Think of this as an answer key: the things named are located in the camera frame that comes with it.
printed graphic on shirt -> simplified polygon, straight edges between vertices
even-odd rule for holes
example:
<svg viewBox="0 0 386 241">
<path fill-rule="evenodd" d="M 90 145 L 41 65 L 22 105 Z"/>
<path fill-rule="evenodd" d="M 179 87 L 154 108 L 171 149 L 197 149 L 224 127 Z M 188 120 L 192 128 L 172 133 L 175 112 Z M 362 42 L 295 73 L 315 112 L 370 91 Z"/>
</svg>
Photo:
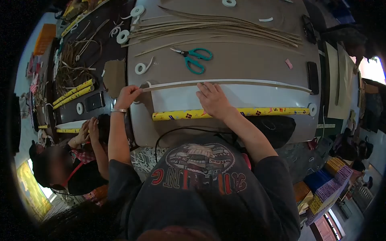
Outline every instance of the printed graphic on shirt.
<svg viewBox="0 0 386 241">
<path fill-rule="evenodd" d="M 169 152 L 166 163 L 170 167 L 199 173 L 209 178 L 229 170 L 235 163 L 235 157 L 221 144 L 185 144 Z"/>
<path fill-rule="evenodd" d="M 218 187 L 220 194 L 239 192 L 247 187 L 243 173 L 227 173 L 235 163 L 233 153 L 218 143 L 185 144 L 170 151 L 168 169 L 152 173 L 152 184 L 163 187 L 197 189 Z"/>
</svg>

bangle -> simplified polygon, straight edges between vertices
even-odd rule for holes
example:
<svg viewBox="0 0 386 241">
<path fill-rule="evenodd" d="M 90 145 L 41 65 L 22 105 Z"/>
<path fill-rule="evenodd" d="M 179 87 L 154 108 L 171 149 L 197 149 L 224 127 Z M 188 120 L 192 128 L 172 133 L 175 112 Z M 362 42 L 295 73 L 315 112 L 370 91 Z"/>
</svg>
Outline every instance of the bangle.
<svg viewBox="0 0 386 241">
<path fill-rule="evenodd" d="M 127 113 L 127 110 L 111 108 L 110 112 L 124 112 L 124 113 Z"/>
</svg>

black cable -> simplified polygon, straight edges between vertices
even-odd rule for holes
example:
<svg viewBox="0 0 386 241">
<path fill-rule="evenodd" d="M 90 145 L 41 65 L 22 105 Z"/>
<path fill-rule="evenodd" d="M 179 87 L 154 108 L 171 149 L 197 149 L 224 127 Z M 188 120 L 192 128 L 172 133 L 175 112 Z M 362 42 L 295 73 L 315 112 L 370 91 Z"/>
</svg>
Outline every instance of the black cable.
<svg viewBox="0 0 386 241">
<path fill-rule="evenodd" d="M 51 189 L 51 191 L 52 191 L 53 193 L 56 193 L 56 194 L 62 194 L 62 195 L 67 195 L 67 196 L 81 196 L 81 195 L 72 195 L 72 194 L 66 194 L 66 193 L 56 192 L 56 191 L 54 191 L 52 188 L 50 188 L 50 189 Z"/>
<path fill-rule="evenodd" d="M 205 130 L 205 129 L 199 129 L 199 128 L 194 128 L 194 127 L 180 127 L 180 128 L 176 128 L 176 129 L 173 129 L 173 130 L 170 130 L 170 131 L 167 131 L 165 133 L 163 133 L 157 140 L 156 142 L 156 147 L 155 147 L 155 151 L 154 151 L 154 155 L 156 157 L 156 163 L 158 163 L 158 160 L 157 160 L 157 146 L 158 146 L 158 143 L 159 141 L 161 140 L 161 138 L 163 138 L 166 134 L 172 132 L 172 131 L 176 131 L 176 130 L 182 130 L 182 129 L 188 129 L 188 130 L 196 130 L 196 131 L 205 131 L 205 132 L 211 132 L 211 133 L 218 133 L 218 134 L 228 134 L 228 135 L 232 135 L 233 133 L 229 133 L 229 132 L 223 132 L 223 131 L 211 131 L 211 130 Z"/>
</svg>

red apron strap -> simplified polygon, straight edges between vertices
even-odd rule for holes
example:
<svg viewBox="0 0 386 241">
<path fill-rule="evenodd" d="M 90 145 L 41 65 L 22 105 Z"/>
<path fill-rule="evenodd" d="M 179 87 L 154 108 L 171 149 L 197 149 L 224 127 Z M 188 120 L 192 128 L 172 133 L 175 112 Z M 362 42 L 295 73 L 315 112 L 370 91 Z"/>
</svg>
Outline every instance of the red apron strap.
<svg viewBox="0 0 386 241">
<path fill-rule="evenodd" d="M 63 187 L 67 186 L 68 181 L 71 179 L 71 177 L 75 174 L 75 172 L 83 165 L 83 162 L 81 162 L 70 174 L 70 176 L 67 178 L 67 180 L 62 184 Z"/>
</svg>

teal scissors handle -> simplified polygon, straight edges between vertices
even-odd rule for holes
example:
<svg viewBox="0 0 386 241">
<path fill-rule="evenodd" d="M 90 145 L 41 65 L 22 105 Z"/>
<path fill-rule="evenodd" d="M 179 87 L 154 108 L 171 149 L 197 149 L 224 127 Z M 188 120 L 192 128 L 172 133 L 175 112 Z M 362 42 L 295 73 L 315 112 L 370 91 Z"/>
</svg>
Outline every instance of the teal scissors handle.
<svg viewBox="0 0 386 241">
<path fill-rule="evenodd" d="M 203 51 L 207 52 L 209 54 L 209 57 L 206 57 L 206 56 L 204 56 L 202 54 L 197 53 L 196 52 L 197 50 L 203 50 Z M 192 56 L 197 57 L 198 59 L 203 59 L 203 60 L 206 60 L 206 61 L 211 60 L 211 58 L 212 58 L 212 53 L 209 50 L 203 49 L 203 48 L 195 48 L 195 49 L 189 50 L 188 53 L 190 55 L 192 55 Z"/>
<path fill-rule="evenodd" d="M 197 72 L 197 71 L 195 71 L 194 69 L 192 69 L 190 66 L 189 66 L 189 62 L 191 63 L 191 64 L 194 64 L 195 66 L 197 66 L 197 67 L 199 67 L 200 69 L 201 69 L 201 72 Z M 202 73 L 204 73 L 204 66 L 202 66 L 202 65 L 200 65 L 197 61 L 195 61 L 195 60 L 192 60 L 191 58 L 189 58 L 189 57 L 185 57 L 185 64 L 186 64 L 186 66 L 188 67 L 188 70 L 190 70 L 190 72 L 192 72 L 192 73 L 195 73 L 195 74 L 202 74 Z"/>
</svg>

